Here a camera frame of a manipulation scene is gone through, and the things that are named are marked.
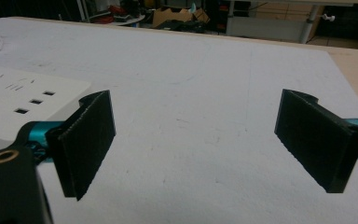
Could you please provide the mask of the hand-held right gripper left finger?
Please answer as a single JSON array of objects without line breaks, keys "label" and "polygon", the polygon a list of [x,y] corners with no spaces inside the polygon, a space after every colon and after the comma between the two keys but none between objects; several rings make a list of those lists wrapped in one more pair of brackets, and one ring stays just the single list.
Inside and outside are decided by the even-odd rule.
[{"label": "hand-held right gripper left finger", "polygon": [[53,161],[63,194],[80,200],[88,191],[116,136],[110,91],[82,97],[64,121],[30,121],[17,142],[29,148],[37,163]]}]

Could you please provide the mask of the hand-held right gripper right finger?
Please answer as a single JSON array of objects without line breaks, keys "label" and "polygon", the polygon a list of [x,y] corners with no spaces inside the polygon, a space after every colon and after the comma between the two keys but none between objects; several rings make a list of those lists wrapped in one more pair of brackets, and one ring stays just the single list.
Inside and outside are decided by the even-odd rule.
[{"label": "hand-held right gripper right finger", "polygon": [[358,160],[358,119],[342,119],[300,91],[283,90],[275,134],[328,193],[346,188]]}]

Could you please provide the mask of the white power strip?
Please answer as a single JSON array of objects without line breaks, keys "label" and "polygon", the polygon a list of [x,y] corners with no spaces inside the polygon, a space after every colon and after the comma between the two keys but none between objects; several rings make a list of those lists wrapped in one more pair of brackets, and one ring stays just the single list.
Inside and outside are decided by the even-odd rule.
[{"label": "white power strip", "polygon": [[0,66],[0,148],[29,121],[65,120],[90,92],[86,81]]}]

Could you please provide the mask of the round white side table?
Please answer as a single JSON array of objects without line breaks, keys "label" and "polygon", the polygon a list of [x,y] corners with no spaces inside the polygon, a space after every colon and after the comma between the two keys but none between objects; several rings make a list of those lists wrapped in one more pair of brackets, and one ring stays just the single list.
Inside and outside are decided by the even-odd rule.
[{"label": "round white side table", "polygon": [[130,26],[130,27],[138,27],[140,22],[145,18],[145,15],[140,15],[137,18],[133,18],[131,16],[126,17],[117,17],[112,22],[112,25],[115,26]]}]

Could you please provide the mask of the brown cardboard box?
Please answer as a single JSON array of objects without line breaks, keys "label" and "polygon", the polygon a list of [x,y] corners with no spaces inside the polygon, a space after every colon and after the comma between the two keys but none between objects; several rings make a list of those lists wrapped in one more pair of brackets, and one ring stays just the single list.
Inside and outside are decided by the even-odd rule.
[{"label": "brown cardboard box", "polygon": [[189,8],[161,7],[154,11],[152,27],[156,28],[165,21],[201,21],[208,23],[209,16],[202,8],[191,12]]}]

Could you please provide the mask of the white metal desk frame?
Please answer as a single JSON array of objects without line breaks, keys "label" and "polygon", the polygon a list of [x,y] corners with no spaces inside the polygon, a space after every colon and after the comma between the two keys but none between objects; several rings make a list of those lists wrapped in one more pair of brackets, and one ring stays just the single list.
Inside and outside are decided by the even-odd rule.
[{"label": "white metal desk frame", "polygon": [[[229,36],[247,36],[289,40],[304,44],[308,41],[311,28],[320,7],[352,7],[358,0],[225,0],[229,2],[227,14],[227,31]],[[304,21],[286,21],[276,19],[260,19],[255,17],[235,17],[236,2],[300,4],[311,6],[309,16]]]}]

